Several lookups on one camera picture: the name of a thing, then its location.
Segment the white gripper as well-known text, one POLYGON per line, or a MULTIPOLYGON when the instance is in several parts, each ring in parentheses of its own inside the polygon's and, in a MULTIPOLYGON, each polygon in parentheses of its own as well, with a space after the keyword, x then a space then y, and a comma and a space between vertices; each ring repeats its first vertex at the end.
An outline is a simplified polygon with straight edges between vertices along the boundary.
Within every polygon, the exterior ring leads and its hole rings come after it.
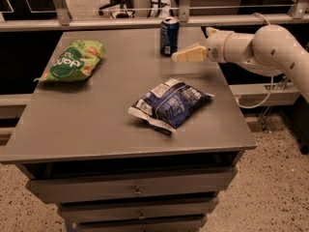
POLYGON ((201 62, 208 58, 217 63, 225 63, 224 49, 233 31, 222 31, 213 27, 206 28, 206 48, 201 45, 189 47, 172 54, 174 62, 201 62))

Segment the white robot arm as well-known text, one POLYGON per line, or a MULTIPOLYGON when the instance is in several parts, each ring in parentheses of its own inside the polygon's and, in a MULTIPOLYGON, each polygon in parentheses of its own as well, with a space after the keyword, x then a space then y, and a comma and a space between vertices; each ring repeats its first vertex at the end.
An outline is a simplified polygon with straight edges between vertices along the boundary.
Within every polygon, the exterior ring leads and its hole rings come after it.
POLYGON ((208 27, 205 45, 194 44, 172 54, 174 62, 234 63, 263 76, 286 75, 309 102, 309 53, 284 27, 268 24, 255 34, 208 27))

